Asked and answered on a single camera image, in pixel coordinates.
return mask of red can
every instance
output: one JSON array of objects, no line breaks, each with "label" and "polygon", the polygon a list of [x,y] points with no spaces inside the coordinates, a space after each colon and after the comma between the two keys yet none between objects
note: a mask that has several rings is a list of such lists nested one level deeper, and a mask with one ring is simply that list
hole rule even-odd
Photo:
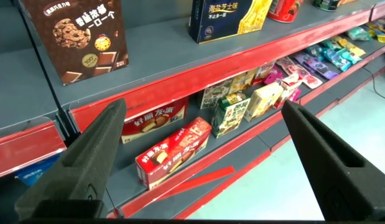
[{"label": "red can", "polygon": [[272,0],[268,18],[278,22],[293,22],[304,0]]}]

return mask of green snack box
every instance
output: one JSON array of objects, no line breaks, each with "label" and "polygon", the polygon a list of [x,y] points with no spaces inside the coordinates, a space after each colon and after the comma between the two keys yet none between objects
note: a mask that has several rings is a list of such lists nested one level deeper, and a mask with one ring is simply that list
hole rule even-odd
[{"label": "green snack box", "polygon": [[216,138],[239,127],[249,102],[250,97],[243,91],[218,99],[215,115],[211,119],[212,132]]}]

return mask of gray floor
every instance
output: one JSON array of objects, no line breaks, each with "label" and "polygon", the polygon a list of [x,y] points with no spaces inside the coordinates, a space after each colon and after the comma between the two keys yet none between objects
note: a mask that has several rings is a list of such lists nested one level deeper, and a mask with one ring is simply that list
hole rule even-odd
[{"label": "gray floor", "polygon": [[[385,96],[385,75],[376,78]],[[385,173],[385,100],[369,83],[320,118]],[[189,219],[323,220],[292,141]]]}]

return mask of cookie box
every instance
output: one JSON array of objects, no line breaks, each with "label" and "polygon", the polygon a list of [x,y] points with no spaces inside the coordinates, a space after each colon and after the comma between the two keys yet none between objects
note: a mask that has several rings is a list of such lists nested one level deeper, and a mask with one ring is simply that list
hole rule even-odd
[{"label": "cookie box", "polygon": [[123,125],[121,135],[123,144],[174,123],[175,121],[184,119],[187,113],[187,106],[188,97],[126,121]]},{"label": "cookie box", "polygon": [[249,106],[244,114],[247,121],[252,121],[268,111],[281,96],[284,89],[277,82],[273,82],[258,90],[251,96]]},{"label": "cookie box", "polygon": [[128,65],[121,1],[20,0],[62,83]]},{"label": "cookie box", "polygon": [[228,79],[201,91],[198,95],[200,109],[216,106],[217,100],[228,94],[231,82],[232,79]]},{"label": "cookie box", "polygon": [[296,89],[302,84],[302,80],[299,80],[299,74],[294,73],[281,80],[281,87],[284,89],[280,97],[274,104],[274,109],[280,108],[292,94],[295,93]]},{"label": "cookie box", "polygon": [[249,97],[243,91],[218,99],[215,115],[211,120],[212,131],[216,138],[239,127],[249,101]]},{"label": "cookie box", "polygon": [[206,147],[211,126],[198,117],[170,137],[136,157],[138,176],[148,189],[168,176]]},{"label": "cookie box", "polygon": [[275,62],[276,61],[273,61],[273,62],[270,62],[270,63],[267,63],[263,66],[258,67],[257,72],[254,75],[254,78],[252,80],[251,85],[254,86],[254,85],[258,85],[258,84],[262,83],[268,77],[268,75],[271,73],[271,70],[274,67]]},{"label": "cookie box", "polygon": [[228,94],[235,93],[237,91],[246,91],[257,73],[257,69],[250,70],[248,72],[241,73],[231,79],[231,86]]},{"label": "cookie box", "polygon": [[194,0],[190,35],[197,43],[261,30],[272,0]]}]

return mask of product packaging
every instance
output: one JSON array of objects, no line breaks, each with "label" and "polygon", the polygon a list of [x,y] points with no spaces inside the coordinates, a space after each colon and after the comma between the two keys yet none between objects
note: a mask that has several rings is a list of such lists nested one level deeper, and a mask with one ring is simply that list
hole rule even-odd
[{"label": "product packaging", "polygon": [[325,11],[335,11],[341,0],[313,0],[312,4]]},{"label": "product packaging", "polygon": [[183,119],[187,106],[188,97],[185,97],[126,121],[121,135],[123,144]]},{"label": "product packaging", "polygon": [[274,65],[275,65],[275,61],[258,67],[257,73],[254,76],[252,81],[252,86],[262,83],[269,76]]},{"label": "product packaging", "polygon": [[318,44],[307,47],[305,51],[313,57],[317,57],[319,60],[323,60],[322,48]]},{"label": "product packaging", "polygon": [[64,85],[129,63],[121,1],[21,0]]},{"label": "product packaging", "polygon": [[265,79],[264,81],[264,84],[268,85],[268,84],[271,84],[273,82],[276,82],[277,80],[281,80],[283,79],[285,76],[284,74],[282,73],[282,71],[277,67],[277,66],[274,66],[272,69],[271,69],[271,73],[268,75],[268,77]]},{"label": "product packaging", "polygon": [[211,126],[198,117],[136,157],[138,176],[153,189],[206,147]]},{"label": "product packaging", "polygon": [[374,24],[367,23],[365,26],[362,26],[362,28],[368,31],[372,37],[376,36],[380,43],[385,43],[385,33],[381,32]]},{"label": "product packaging", "polygon": [[326,49],[323,51],[324,56],[341,71],[345,72],[351,66],[351,62],[338,55],[334,50]]},{"label": "product packaging", "polygon": [[30,187],[37,182],[41,175],[53,166],[60,156],[61,154],[56,154],[48,159],[44,159],[38,163],[18,170],[15,173],[16,178],[20,179],[23,183]]},{"label": "product packaging", "polygon": [[319,61],[318,58],[312,57],[309,54],[300,52],[297,53],[294,58],[305,68],[309,69],[311,72],[317,72],[318,74],[322,75],[323,77],[329,80],[335,78],[338,75],[336,72],[329,70],[329,68],[324,63]]},{"label": "product packaging", "polygon": [[342,47],[337,44],[337,41],[333,38],[327,39],[321,42],[323,46],[331,50],[340,50]]},{"label": "product packaging", "polygon": [[371,36],[362,27],[355,27],[347,31],[351,40],[371,40]]},{"label": "product packaging", "polygon": [[237,91],[218,99],[215,114],[211,120],[213,134],[221,137],[239,127],[250,98],[243,91]]},{"label": "product packaging", "polygon": [[267,112],[281,96],[284,89],[278,82],[266,85],[255,90],[251,96],[248,109],[244,114],[244,118],[250,122]]},{"label": "product packaging", "polygon": [[271,0],[194,0],[190,35],[197,43],[261,30]]},{"label": "product packaging", "polygon": [[198,94],[198,104],[200,109],[216,106],[217,100],[228,94],[232,79],[209,86]]},{"label": "product packaging", "polygon": [[257,74],[256,68],[233,77],[231,79],[231,86],[228,94],[235,93],[240,90],[246,91],[255,74]]},{"label": "product packaging", "polygon": [[272,0],[268,18],[278,22],[293,22],[304,0]]},{"label": "product packaging", "polygon": [[281,80],[281,87],[284,89],[282,94],[278,97],[276,102],[274,103],[274,109],[280,108],[287,99],[299,88],[302,84],[302,80],[299,79],[298,74],[293,74]]}]

